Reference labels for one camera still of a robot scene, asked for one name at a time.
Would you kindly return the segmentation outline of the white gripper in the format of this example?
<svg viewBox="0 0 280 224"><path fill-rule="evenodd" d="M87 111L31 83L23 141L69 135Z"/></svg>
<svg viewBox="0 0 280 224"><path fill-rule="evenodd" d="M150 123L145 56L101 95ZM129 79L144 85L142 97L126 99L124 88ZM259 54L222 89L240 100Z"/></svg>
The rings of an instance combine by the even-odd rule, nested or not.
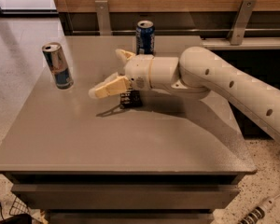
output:
<svg viewBox="0 0 280 224"><path fill-rule="evenodd" d="M103 82L89 89L88 95L92 99L102 99L108 96L126 92L132 85L137 91L149 91L151 89L149 73L153 63L153 55L136 55L124 49L115 50L117 57L126 63L125 76L114 73Z"/></svg>

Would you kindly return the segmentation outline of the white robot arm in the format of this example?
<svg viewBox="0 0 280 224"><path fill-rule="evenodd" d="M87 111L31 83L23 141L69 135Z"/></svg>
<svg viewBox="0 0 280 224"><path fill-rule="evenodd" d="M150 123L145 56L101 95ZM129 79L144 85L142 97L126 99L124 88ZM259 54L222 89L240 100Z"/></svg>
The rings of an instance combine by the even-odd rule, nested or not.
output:
<svg viewBox="0 0 280 224"><path fill-rule="evenodd" d="M280 143L280 90L254 78L203 47L179 57L116 51L124 73L114 73L89 90L92 99L136 91L157 91L203 98L214 91Z"/></svg>

